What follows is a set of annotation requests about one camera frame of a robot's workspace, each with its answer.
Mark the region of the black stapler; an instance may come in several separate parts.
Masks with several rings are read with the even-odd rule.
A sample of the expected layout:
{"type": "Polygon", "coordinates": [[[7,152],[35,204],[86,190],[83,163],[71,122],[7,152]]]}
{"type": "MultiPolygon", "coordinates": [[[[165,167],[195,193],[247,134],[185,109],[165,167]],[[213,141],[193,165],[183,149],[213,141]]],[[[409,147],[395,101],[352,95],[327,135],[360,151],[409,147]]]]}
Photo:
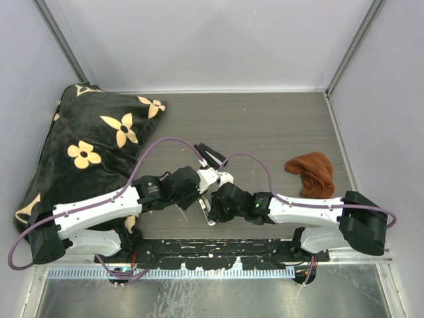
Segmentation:
{"type": "Polygon", "coordinates": [[[208,147],[203,143],[197,143],[194,145],[194,148],[200,153],[203,159],[207,162],[207,164],[218,170],[219,167],[224,163],[226,157],[221,153],[214,151],[212,148],[208,147]]]}

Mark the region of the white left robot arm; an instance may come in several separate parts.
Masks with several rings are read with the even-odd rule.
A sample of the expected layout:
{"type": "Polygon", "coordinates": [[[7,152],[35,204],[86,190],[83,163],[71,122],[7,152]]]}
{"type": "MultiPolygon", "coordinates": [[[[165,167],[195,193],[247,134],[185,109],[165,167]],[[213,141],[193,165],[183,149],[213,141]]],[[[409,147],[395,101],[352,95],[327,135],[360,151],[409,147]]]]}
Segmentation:
{"type": "Polygon", "coordinates": [[[213,168],[194,170],[186,166],[162,176],[143,176],[127,188],[92,199],[50,206],[39,202],[28,220],[32,261],[48,264],[65,255],[98,254],[126,262],[141,235],[130,231],[131,223],[104,229],[110,221],[141,213],[161,211],[171,205],[181,210],[202,198],[220,181],[213,168]]]}

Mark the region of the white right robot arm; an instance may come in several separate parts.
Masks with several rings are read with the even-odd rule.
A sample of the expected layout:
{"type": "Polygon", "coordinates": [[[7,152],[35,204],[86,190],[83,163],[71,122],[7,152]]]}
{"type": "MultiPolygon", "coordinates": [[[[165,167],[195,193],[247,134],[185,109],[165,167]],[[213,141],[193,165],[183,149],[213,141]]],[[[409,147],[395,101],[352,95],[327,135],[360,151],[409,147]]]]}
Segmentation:
{"type": "Polygon", "coordinates": [[[342,198],[300,199],[271,192],[249,193],[228,181],[211,195],[208,218],[225,223],[241,217],[255,225],[298,223],[291,255],[299,261],[334,248],[352,248],[370,256],[385,251],[388,216],[355,191],[342,198]]]}

